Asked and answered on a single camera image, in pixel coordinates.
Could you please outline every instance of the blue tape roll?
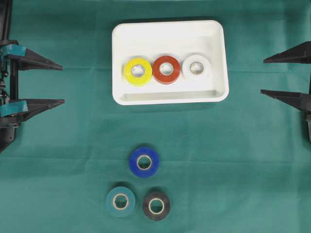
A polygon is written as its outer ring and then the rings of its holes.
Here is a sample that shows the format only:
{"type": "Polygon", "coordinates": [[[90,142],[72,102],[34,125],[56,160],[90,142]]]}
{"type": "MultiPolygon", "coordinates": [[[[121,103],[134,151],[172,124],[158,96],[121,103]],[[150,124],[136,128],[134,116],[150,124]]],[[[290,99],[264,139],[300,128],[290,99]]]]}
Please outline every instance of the blue tape roll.
{"type": "Polygon", "coordinates": [[[135,195],[126,187],[115,187],[113,188],[106,197],[106,209],[111,215],[115,217],[125,217],[129,215],[135,209],[135,195]],[[115,198],[117,196],[124,196],[127,200],[124,208],[118,208],[115,204],[115,198]]]}
{"type": "Polygon", "coordinates": [[[159,168],[159,155],[151,148],[141,147],[131,154],[129,164],[131,171],[135,175],[141,178],[147,178],[154,175],[159,168]],[[141,156],[149,157],[151,160],[151,164],[147,169],[142,169],[138,166],[138,160],[141,156]]]}

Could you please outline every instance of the plastic tray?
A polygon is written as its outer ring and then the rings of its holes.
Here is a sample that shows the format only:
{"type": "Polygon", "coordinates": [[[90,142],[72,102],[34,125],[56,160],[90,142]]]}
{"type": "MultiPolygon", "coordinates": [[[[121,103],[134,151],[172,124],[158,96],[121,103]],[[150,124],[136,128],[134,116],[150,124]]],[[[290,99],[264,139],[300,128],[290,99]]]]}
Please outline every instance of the plastic tray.
{"type": "Polygon", "coordinates": [[[218,102],[229,93],[224,30],[214,20],[125,23],[112,32],[112,95],[121,105],[218,102]],[[165,85],[154,77],[136,87],[123,75],[125,64],[134,57],[151,64],[162,55],[175,57],[182,65],[190,55],[209,59],[212,74],[200,81],[190,81],[181,73],[178,80],[165,85]]]}

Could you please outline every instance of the green tablecloth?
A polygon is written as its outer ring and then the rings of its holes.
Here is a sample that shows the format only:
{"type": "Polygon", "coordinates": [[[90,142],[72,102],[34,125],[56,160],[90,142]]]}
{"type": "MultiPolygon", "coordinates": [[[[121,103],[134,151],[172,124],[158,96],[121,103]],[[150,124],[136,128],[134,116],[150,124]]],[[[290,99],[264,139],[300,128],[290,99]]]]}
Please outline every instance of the green tablecloth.
{"type": "Polygon", "coordinates": [[[0,154],[0,232],[309,232],[306,125],[298,110],[259,91],[308,92],[311,66],[262,60],[310,40],[310,10],[309,0],[14,0],[10,39],[64,66],[20,72],[20,97],[66,103],[23,124],[0,154]],[[228,98],[118,105],[112,29],[132,19],[174,17],[223,25],[228,98]],[[140,145],[160,155],[159,171],[148,179],[128,167],[140,145]],[[125,218],[105,210],[118,184],[137,198],[125,218]],[[152,188],[172,202],[160,222],[141,207],[152,188]]]}

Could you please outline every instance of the tape roll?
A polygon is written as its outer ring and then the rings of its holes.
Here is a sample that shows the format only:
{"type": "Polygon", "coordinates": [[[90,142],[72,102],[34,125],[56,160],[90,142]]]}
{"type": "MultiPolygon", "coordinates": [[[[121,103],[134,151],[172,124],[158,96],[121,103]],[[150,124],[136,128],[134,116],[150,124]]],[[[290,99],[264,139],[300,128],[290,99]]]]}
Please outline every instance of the tape roll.
{"type": "Polygon", "coordinates": [[[135,209],[135,195],[126,187],[115,187],[106,196],[106,209],[115,217],[125,217],[135,209]],[[125,206],[119,207],[116,204],[117,197],[124,197],[126,200],[125,206]]]}
{"type": "Polygon", "coordinates": [[[180,69],[180,64],[175,58],[162,56],[153,64],[153,75],[159,83],[171,84],[178,79],[180,69]]]}
{"type": "Polygon", "coordinates": [[[152,68],[147,60],[137,57],[125,65],[124,75],[131,85],[144,86],[152,77],[152,68]]]}
{"type": "Polygon", "coordinates": [[[154,175],[157,171],[159,167],[159,155],[149,147],[141,147],[131,154],[129,165],[133,174],[141,178],[147,178],[154,175]],[[138,165],[138,162],[142,157],[146,157],[150,161],[150,165],[147,168],[141,168],[138,165]]]}
{"type": "Polygon", "coordinates": [[[151,220],[160,221],[164,219],[171,210],[171,203],[169,198],[161,192],[149,193],[143,201],[142,209],[144,214],[151,220]],[[151,208],[151,202],[154,200],[159,200],[162,204],[162,209],[158,212],[154,212],[151,208]]]}
{"type": "Polygon", "coordinates": [[[182,70],[187,79],[199,81],[211,74],[211,64],[206,57],[196,54],[184,60],[182,70]]]}

